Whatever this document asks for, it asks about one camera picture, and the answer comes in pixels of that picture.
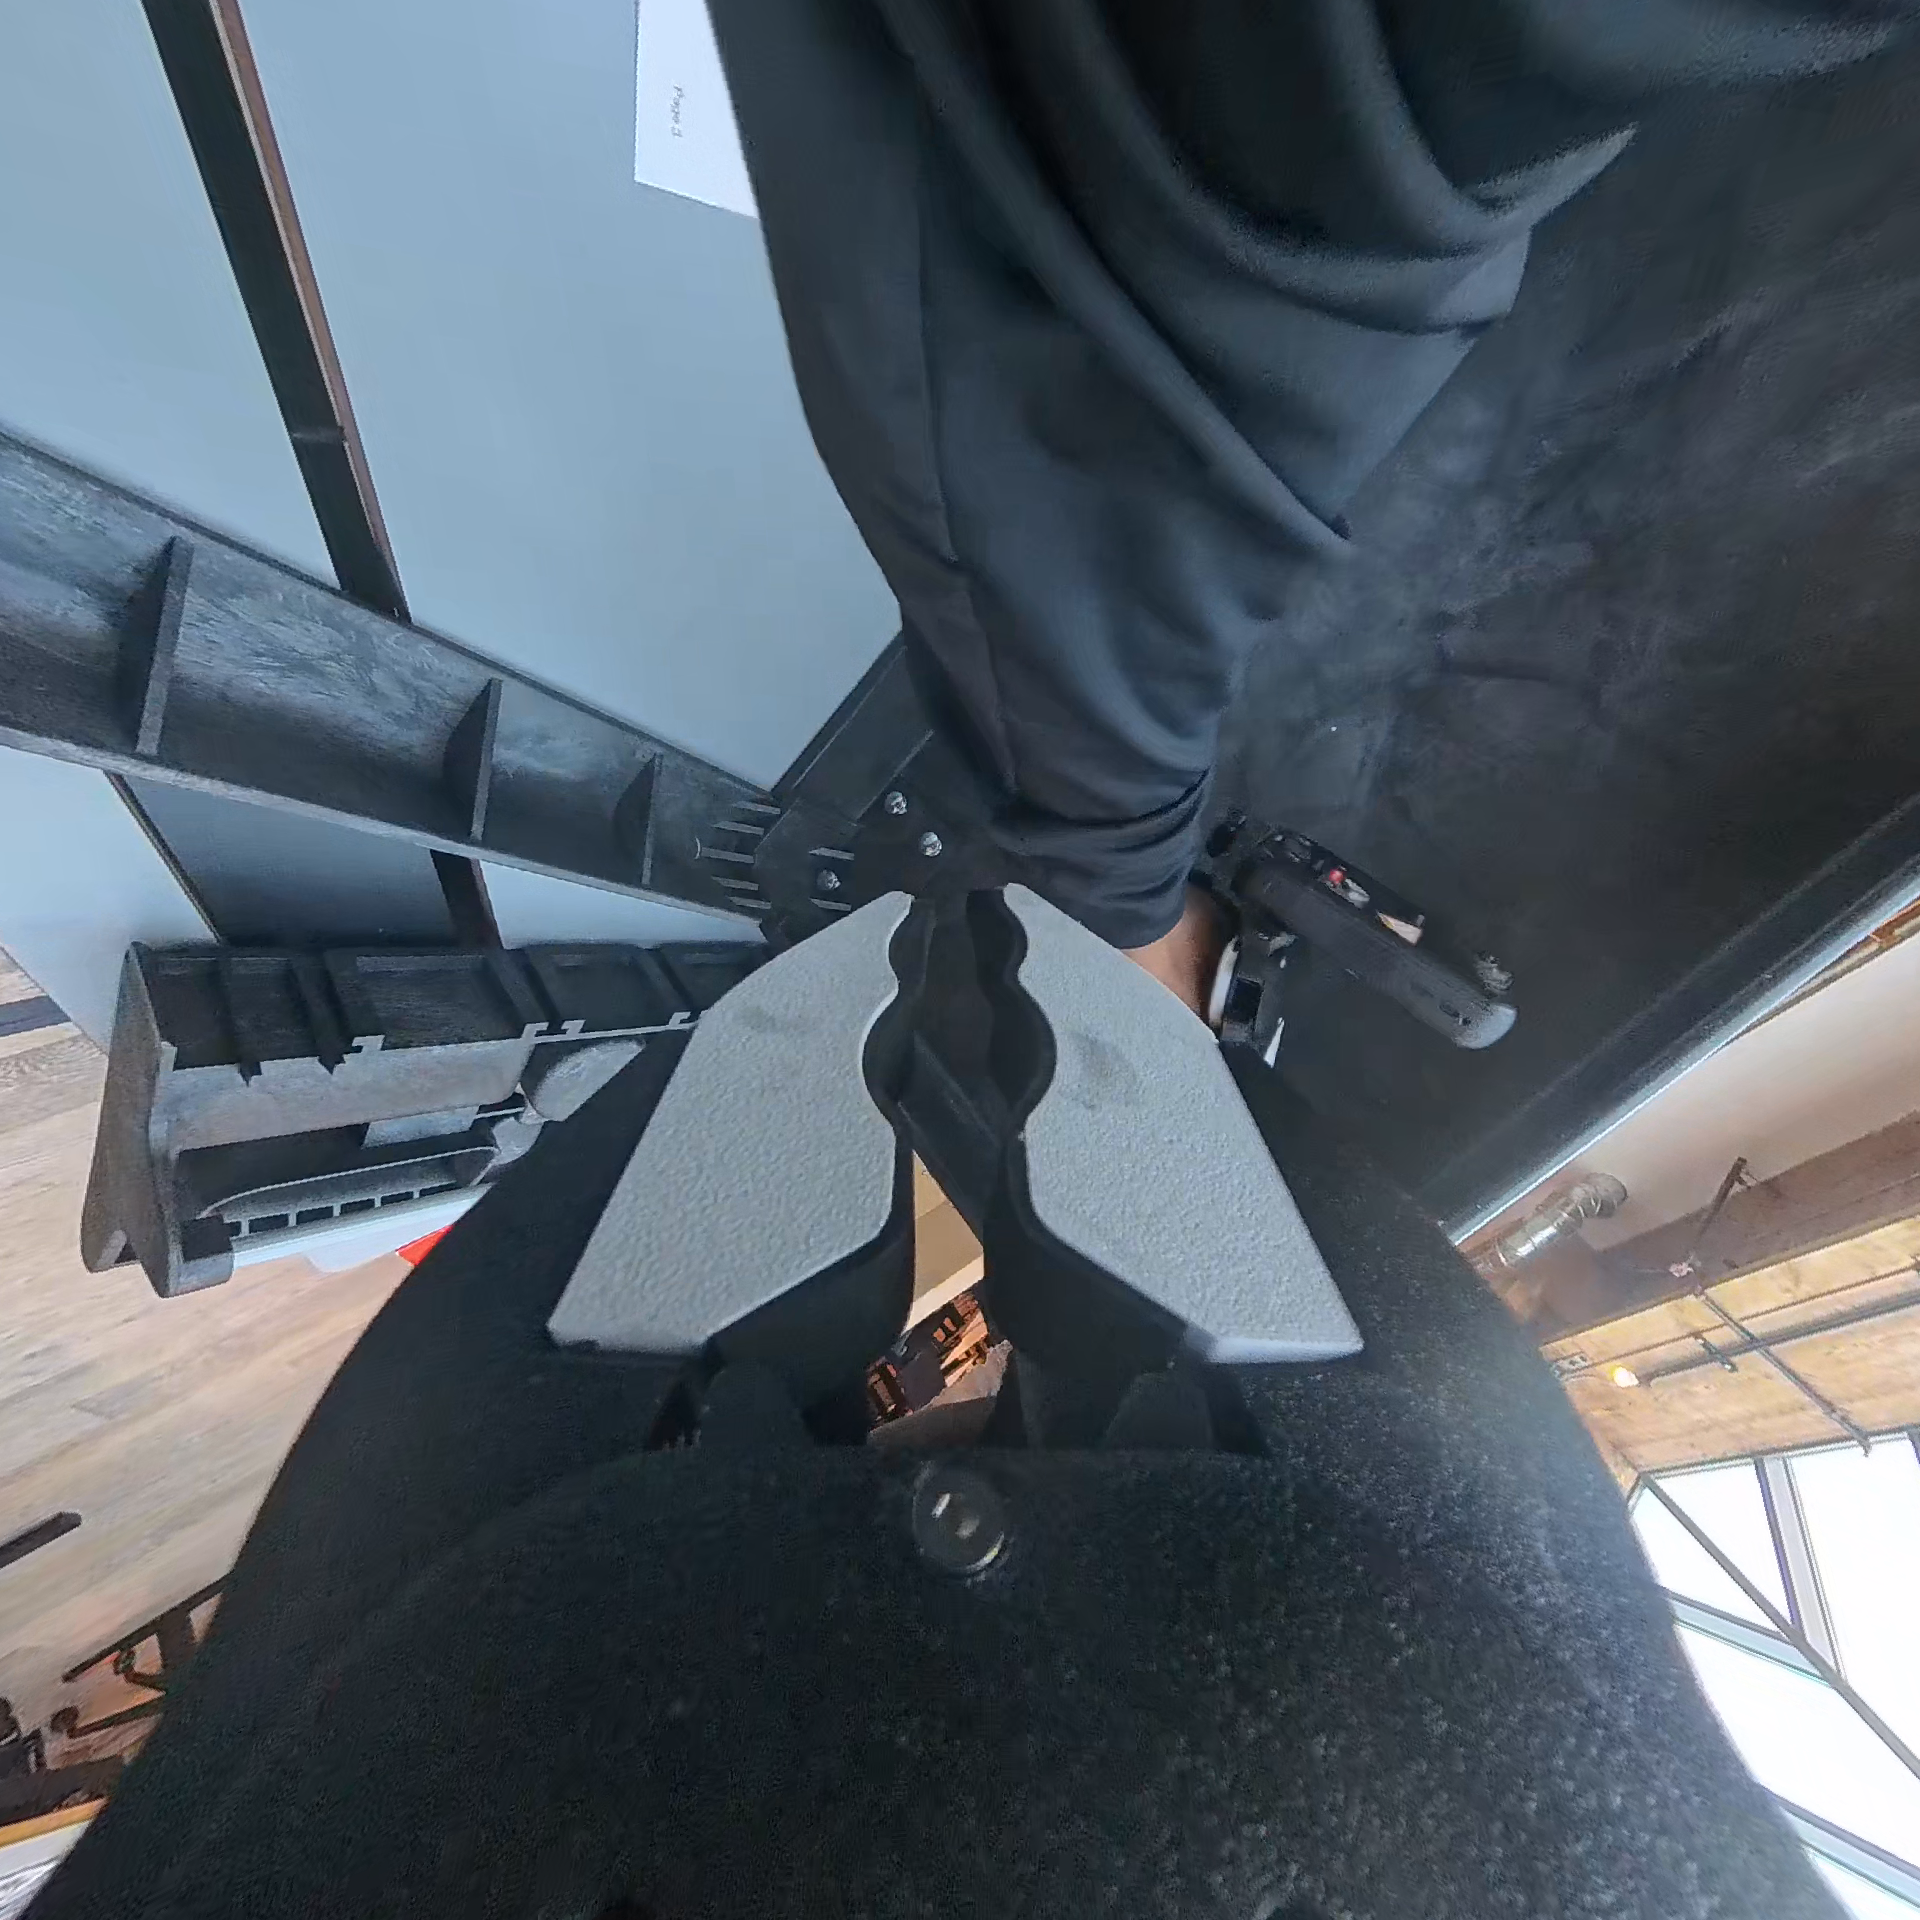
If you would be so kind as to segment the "white paper instruction sheet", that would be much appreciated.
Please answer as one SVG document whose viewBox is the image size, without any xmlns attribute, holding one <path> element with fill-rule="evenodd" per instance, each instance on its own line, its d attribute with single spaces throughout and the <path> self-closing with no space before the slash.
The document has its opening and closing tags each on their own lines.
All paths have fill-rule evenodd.
<svg viewBox="0 0 1920 1920">
<path fill-rule="evenodd" d="M 639 189 L 757 218 L 708 0 L 639 0 Z"/>
</svg>

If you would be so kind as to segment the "person's left forearm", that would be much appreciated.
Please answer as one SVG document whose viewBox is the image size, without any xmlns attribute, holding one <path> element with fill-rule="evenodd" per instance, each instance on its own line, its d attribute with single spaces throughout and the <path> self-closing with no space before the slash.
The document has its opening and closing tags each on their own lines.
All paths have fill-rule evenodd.
<svg viewBox="0 0 1920 1920">
<path fill-rule="evenodd" d="M 1913 7 L 712 7 L 808 434 L 1015 877 L 1181 920 L 1288 565 L 1669 97 Z"/>
</svg>

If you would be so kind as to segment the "grey desk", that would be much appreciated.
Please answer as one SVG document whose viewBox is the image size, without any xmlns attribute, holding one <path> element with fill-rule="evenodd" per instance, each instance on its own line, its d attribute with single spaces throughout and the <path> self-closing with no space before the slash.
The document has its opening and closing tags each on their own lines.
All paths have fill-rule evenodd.
<svg viewBox="0 0 1920 1920">
<path fill-rule="evenodd" d="M 639 189 L 639 7 L 243 35 L 408 628 L 772 797 L 901 616 L 757 225 Z M 5 7 L 5 434 L 343 588 L 139 7 Z M 221 941 L 125 781 L 5 750 L 5 955 L 96 1048 L 128 941 Z M 506 941 L 757 941 L 483 875 Z"/>
</svg>

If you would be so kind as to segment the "large black plastic panel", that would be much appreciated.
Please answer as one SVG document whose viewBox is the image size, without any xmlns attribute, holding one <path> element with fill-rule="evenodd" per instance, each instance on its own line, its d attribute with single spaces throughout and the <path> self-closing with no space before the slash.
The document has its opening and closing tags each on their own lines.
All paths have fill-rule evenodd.
<svg viewBox="0 0 1920 1920">
<path fill-rule="evenodd" d="M 1441 1223 L 1498 1213 L 1913 877 L 1913 35 L 1669 97 L 1534 225 L 1515 306 L 1288 565 L 1207 827 L 1356 853 L 1515 1037 L 1458 1056 L 1288 961 L 1284 1078 Z M 875 827 L 1011 877 L 969 762 L 852 696 Z"/>
</svg>

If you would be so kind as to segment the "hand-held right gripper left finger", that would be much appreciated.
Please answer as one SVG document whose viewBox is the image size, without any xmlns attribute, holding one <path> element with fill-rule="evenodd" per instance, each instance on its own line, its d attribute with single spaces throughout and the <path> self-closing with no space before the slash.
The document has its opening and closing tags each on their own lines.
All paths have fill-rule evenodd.
<svg viewBox="0 0 1920 1920">
<path fill-rule="evenodd" d="M 556 1351 L 860 1371 L 910 1304 L 910 1150 L 867 1078 L 887 891 L 700 1012 L 553 1315 Z"/>
</svg>

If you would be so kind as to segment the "large window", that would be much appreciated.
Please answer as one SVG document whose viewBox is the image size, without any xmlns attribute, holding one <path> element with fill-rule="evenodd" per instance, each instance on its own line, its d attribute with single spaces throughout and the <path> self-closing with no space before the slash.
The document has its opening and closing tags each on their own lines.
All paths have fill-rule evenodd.
<svg viewBox="0 0 1920 1920">
<path fill-rule="evenodd" d="M 1913 1430 L 1636 1477 L 1636 1548 L 1737 1753 L 1843 1913 L 1920 1913 Z"/>
</svg>

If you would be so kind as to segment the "brown desk edge strip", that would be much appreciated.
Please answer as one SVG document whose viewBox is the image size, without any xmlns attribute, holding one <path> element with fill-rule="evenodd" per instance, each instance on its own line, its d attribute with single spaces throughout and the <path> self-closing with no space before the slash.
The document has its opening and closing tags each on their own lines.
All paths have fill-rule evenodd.
<svg viewBox="0 0 1920 1920">
<path fill-rule="evenodd" d="M 240 0 L 139 0 L 331 583 L 408 621 Z M 125 781 L 223 941 L 499 941 L 489 875 L 364 827 Z"/>
</svg>

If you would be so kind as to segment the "metal duct pipe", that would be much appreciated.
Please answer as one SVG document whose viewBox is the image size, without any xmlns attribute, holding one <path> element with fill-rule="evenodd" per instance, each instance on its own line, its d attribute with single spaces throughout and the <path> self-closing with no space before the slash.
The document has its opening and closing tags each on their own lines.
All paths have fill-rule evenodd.
<svg viewBox="0 0 1920 1920">
<path fill-rule="evenodd" d="M 1488 1245 L 1498 1269 L 1515 1269 L 1515 1267 L 1542 1260 L 1549 1245 L 1569 1245 L 1577 1228 L 1610 1223 L 1625 1207 L 1625 1196 L 1632 1185 L 1619 1173 L 1577 1173 L 1577 1181 L 1555 1185 L 1515 1228 L 1498 1235 L 1498 1245 Z"/>
</svg>

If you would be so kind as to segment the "person's left hand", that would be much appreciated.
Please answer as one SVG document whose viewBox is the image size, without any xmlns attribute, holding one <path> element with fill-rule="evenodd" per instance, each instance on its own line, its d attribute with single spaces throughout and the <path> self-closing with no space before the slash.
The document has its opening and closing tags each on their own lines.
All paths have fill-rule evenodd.
<svg viewBox="0 0 1920 1920">
<path fill-rule="evenodd" d="M 1129 941 L 1127 955 L 1142 978 L 1158 978 L 1187 1012 L 1218 1030 L 1211 1002 L 1218 1002 L 1218 961 L 1235 937 L 1241 937 L 1235 914 L 1207 887 L 1187 887 L 1181 920 L 1164 937 Z"/>
</svg>

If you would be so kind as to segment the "black metal furniture frame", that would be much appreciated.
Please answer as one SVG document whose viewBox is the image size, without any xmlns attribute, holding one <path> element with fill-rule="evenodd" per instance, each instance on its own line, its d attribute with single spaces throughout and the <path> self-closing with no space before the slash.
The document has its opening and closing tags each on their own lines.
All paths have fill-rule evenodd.
<svg viewBox="0 0 1920 1920">
<path fill-rule="evenodd" d="M 223 1599 L 223 1576 L 167 1609 L 128 1622 L 58 1677 L 44 1721 L 0 1699 L 0 1823 L 5 1845 L 96 1810 L 128 1762 L 146 1748 L 167 1696 L 184 1685 L 203 1622 Z"/>
</svg>

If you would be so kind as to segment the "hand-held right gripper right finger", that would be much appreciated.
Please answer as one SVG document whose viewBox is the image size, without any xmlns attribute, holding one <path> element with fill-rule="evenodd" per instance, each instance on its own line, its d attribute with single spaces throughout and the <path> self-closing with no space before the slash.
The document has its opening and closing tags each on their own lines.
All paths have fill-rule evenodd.
<svg viewBox="0 0 1920 1920">
<path fill-rule="evenodd" d="M 1359 1331 L 1199 1012 L 1025 887 L 969 891 L 1011 1140 L 981 1213 L 1039 1371 L 1350 1359 Z"/>
</svg>

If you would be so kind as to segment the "black notched plastic panel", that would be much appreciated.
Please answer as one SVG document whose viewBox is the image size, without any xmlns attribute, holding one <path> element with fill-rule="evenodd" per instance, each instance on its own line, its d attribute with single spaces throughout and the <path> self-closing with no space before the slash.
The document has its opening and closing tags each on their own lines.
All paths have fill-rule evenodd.
<svg viewBox="0 0 1920 1920">
<path fill-rule="evenodd" d="M 243 1253 L 468 1198 L 765 955 L 128 941 L 85 1269 L 133 1267 L 155 1300 L 184 1300 Z"/>
</svg>

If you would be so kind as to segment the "black ribbed plastic panel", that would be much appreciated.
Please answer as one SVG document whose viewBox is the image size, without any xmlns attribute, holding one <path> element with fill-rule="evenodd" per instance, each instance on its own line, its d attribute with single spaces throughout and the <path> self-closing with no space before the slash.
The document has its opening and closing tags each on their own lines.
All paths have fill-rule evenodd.
<svg viewBox="0 0 1920 1920">
<path fill-rule="evenodd" d="M 0 741 L 620 896 L 765 922 L 778 801 L 0 434 Z"/>
</svg>

